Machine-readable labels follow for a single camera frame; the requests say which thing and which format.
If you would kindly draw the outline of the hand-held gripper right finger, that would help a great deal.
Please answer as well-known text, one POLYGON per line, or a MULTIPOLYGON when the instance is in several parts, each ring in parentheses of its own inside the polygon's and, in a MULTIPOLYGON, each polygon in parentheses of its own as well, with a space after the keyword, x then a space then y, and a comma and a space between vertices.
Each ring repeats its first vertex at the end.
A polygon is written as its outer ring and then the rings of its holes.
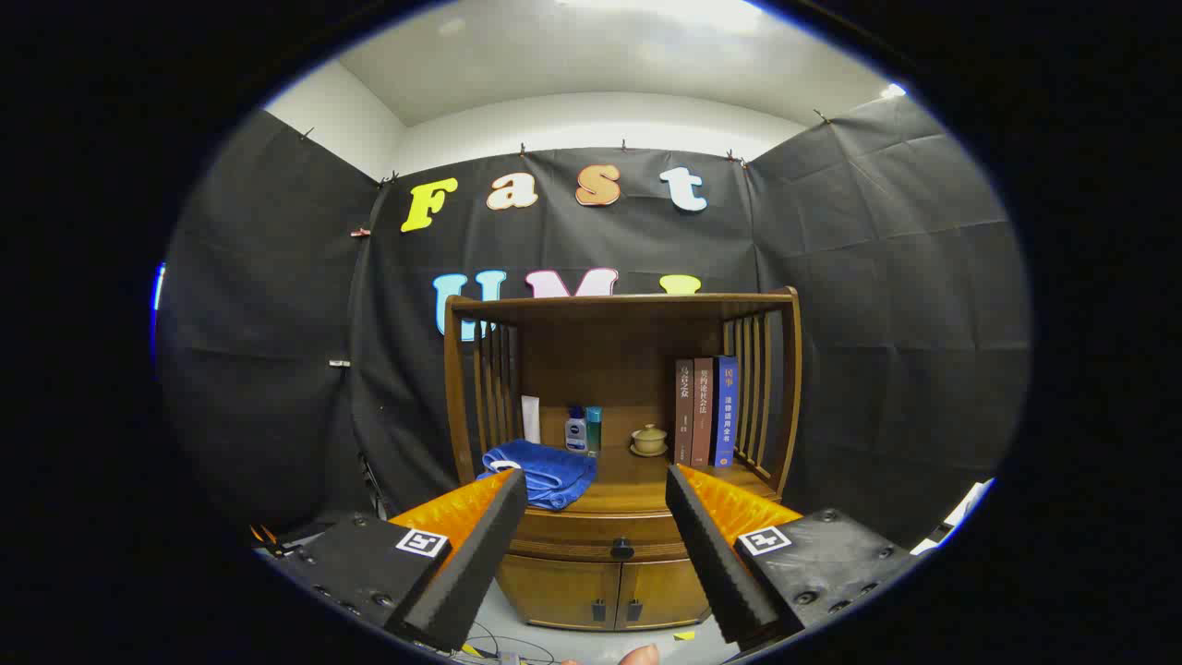
POLYGON ((691 467, 665 502, 726 641, 743 652, 834 622, 886 593, 918 556, 849 514, 798 514, 691 467))

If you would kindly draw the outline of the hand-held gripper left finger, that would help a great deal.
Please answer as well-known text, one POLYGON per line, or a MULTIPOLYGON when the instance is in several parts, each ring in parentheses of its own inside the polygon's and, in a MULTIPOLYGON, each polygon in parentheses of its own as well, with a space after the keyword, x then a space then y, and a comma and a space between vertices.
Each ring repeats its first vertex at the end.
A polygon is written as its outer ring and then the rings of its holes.
POLYGON ((521 470, 470 481, 397 516, 351 513, 307 537, 254 526, 254 545, 301 591, 366 628, 459 651, 526 510, 521 470))

